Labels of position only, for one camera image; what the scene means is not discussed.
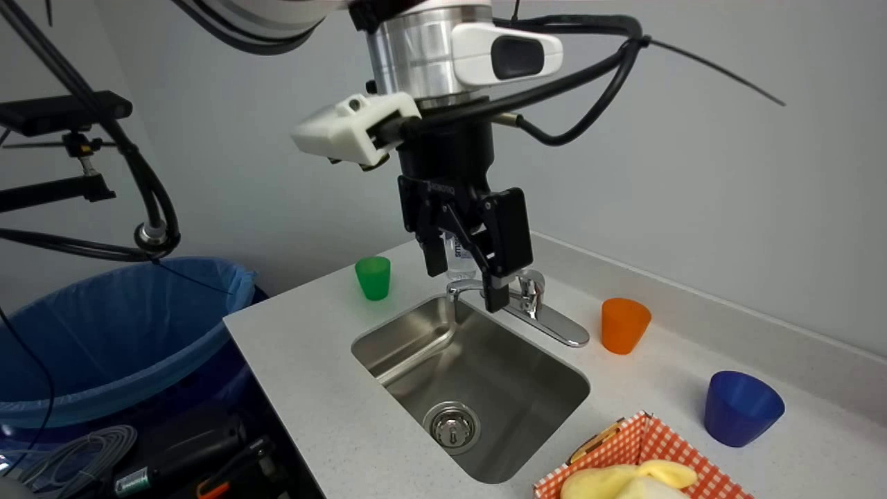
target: countertop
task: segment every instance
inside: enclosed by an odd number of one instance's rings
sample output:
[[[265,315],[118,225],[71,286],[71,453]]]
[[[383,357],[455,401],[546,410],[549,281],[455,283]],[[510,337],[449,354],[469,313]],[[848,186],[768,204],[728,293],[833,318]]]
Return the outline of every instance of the countertop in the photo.
[[[446,289],[442,276],[423,275],[417,243],[402,243],[384,254],[392,261],[392,283],[384,301],[366,301],[352,270],[341,270],[223,318],[329,499],[531,497],[531,486],[553,472],[585,439],[639,410],[653,412],[685,435],[754,497],[868,499],[887,491],[887,426],[743,367],[724,351],[703,350],[656,324],[656,315],[631,354],[609,354],[595,340],[602,296],[550,276],[546,283],[546,304],[591,328],[593,340],[588,346],[568,350],[553,343],[507,313],[492,313],[492,318],[582,372],[591,393],[513,479],[481,486],[442,454],[352,354],[352,343],[360,336],[439,296]],[[464,301],[481,310],[477,296],[464,293]],[[783,418],[746,448],[719,446],[701,426],[703,389],[719,369],[760,374],[787,401]]]

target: sink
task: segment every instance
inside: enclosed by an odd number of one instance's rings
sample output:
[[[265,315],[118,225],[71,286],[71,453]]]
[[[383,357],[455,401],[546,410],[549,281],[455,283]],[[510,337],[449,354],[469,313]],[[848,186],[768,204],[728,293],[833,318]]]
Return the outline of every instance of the sink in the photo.
[[[356,337],[352,351],[480,482],[510,479],[588,397],[582,374],[446,296]]]

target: trash can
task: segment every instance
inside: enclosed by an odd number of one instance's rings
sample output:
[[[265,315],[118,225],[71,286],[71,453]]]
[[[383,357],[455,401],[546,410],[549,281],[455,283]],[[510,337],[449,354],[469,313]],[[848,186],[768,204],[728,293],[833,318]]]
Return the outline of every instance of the trash can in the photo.
[[[244,265],[176,257],[107,272],[10,315],[56,383],[50,430],[111,421],[150,400],[230,400],[248,378],[222,315],[254,299]],[[50,400],[43,374],[0,328],[0,425],[35,430]],[[155,401],[150,418],[165,418]]]

